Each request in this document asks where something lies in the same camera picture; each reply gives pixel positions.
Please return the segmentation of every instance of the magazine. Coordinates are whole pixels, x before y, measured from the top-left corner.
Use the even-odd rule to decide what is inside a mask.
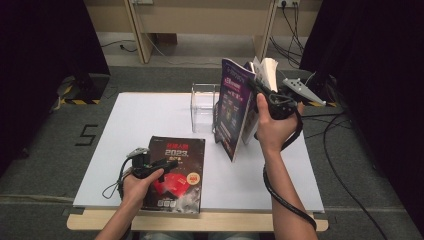
[[[254,72],[231,59],[222,59],[221,89],[214,124],[215,142],[222,144],[231,161],[236,158],[252,99],[248,81],[254,78]]]
[[[152,136],[149,150],[151,162],[178,160],[178,167],[150,186],[142,210],[199,214],[205,139]]]

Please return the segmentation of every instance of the hand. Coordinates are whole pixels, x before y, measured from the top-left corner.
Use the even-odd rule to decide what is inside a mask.
[[[156,170],[144,179],[138,179],[134,175],[129,174],[124,179],[124,198],[122,203],[140,209],[143,206],[143,200],[150,184],[162,176],[163,171],[163,169]]]
[[[281,152],[281,146],[293,134],[297,126],[296,114],[290,115],[284,120],[274,120],[268,110],[265,96],[259,93],[256,97],[259,110],[259,123],[256,136],[263,151]],[[304,105],[298,104],[298,111],[303,113]]]

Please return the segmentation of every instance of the black controller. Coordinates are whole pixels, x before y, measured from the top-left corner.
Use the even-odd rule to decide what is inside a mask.
[[[268,103],[268,109],[271,117],[275,120],[283,120],[297,111],[297,102],[286,94],[277,93],[265,86],[260,80],[249,79],[249,86],[256,95],[262,93]]]
[[[165,174],[169,173],[172,169],[178,167],[178,160],[168,161],[166,158],[154,161],[150,163],[150,150],[147,148],[137,148],[127,155],[127,160],[132,160],[132,167],[130,168],[129,174],[134,175],[138,179],[144,179],[154,171],[163,168],[164,172],[159,177],[159,182],[165,181]],[[122,166],[120,177],[118,180],[118,192],[121,199],[124,196],[124,179],[127,175],[124,175]]]

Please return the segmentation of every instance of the person's left hand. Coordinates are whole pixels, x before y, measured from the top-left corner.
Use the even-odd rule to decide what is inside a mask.
[[[122,199],[122,203],[130,204],[132,207],[140,209],[143,206],[143,200],[150,184],[162,176],[163,171],[163,169],[156,170],[144,179],[138,179],[132,174],[125,177],[124,198]]]

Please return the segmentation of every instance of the controller strap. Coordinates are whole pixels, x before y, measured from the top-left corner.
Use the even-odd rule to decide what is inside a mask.
[[[131,158],[127,158],[127,159],[125,159],[124,163],[122,164],[121,171],[119,172],[119,177],[118,177],[118,180],[116,181],[116,183],[114,183],[114,184],[112,184],[112,185],[108,186],[105,190],[103,190],[102,195],[103,195],[103,197],[104,197],[104,198],[106,198],[106,199],[110,199],[110,198],[112,198],[113,193],[116,191],[116,189],[118,189],[119,196],[121,197],[121,200],[122,200],[122,198],[123,198],[123,196],[124,196],[124,195],[123,195],[123,191],[124,191],[124,179],[125,179],[125,177],[126,177],[126,176],[128,176],[128,175],[125,175],[125,176],[124,176],[124,167],[125,167],[125,164],[127,164],[127,162],[128,162],[130,159],[131,159]],[[113,189],[112,193],[111,193],[109,196],[106,196],[106,195],[105,195],[106,191],[107,191],[108,189],[110,189],[111,187],[115,187],[115,188]]]
[[[297,137],[299,137],[300,133],[302,132],[302,129],[303,129],[302,116],[300,115],[299,110],[297,110],[297,108],[295,108],[294,113],[296,114],[296,117],[297,117],[296,130],[290,136],[290,138],[287,139],[287,141],[283,144],[283,146],[281,146],[281,151],[283,151],[286,147],[288,147],[290,144],[292,144],[297,139]]]
[[[302,116],[300,115],[300,113],[297,110],[297,108],[295,110],[295,113],[296,113],[296,117],[298,119],[297,120],[296,130],[292,134],[292,136],[283,144],[283,146],[281,147],[281,151],[283,151],[286,147],[288,147],[291,143],[293,143],[297,139],[297,137],[299,137],[300,133],[302,132],[302,129],[303,129]],[[302,210],[300,210],[300,209],[296,208],[295,206],[291,205],[284,198],[282,198],[280,195],[278,195],[278,193],[274,190],[274,188],[271,186],[271,183],[269,182],[268,174],[266,172],[266,167],[265,166],[264,166],[264,170],[263,170],[263,178],[264,178],[266,189],[271,194],[271,196],[275,200],[277,200],[277,202],[279,202],[281,205],[283,205],[285,208],[287,208],[288,210],[290,210],[294,214],[296,214],[296,215],[302,217],[303,219],[305,219],[306,221],[308,221],[314,227],[315,230],[317,229],[317,224],[316,224],[316,222],[315,222],[315,220],[313,218],[311,218],[308,214],[306,214]]]
[[[311,218],[308,214],[306,214],[302,210],[291,205],[284,198],[282,198],[280,195],[278,195],[278,193],[275,192],[274,188],[272,188],[271,183],[269,182],[268,174],[266,173],[266,167],[265,166],[264,166],[264,171],[263,171],[263,177],[264,177],[266,189],[268,190],[268,192],[271,194],[271,196],[275,200],[277,200],[281,205],[283,205],[285,208],[287,208],[288,210],[290,210],[294,214],[296,214],[296,215],[302,217],[303,219],[305,219],[306,221],[308,221],[312,225],[312,227],[314,227],[315,230],[317,229],[317,223],[315,222],[315,220],[313,218]]]

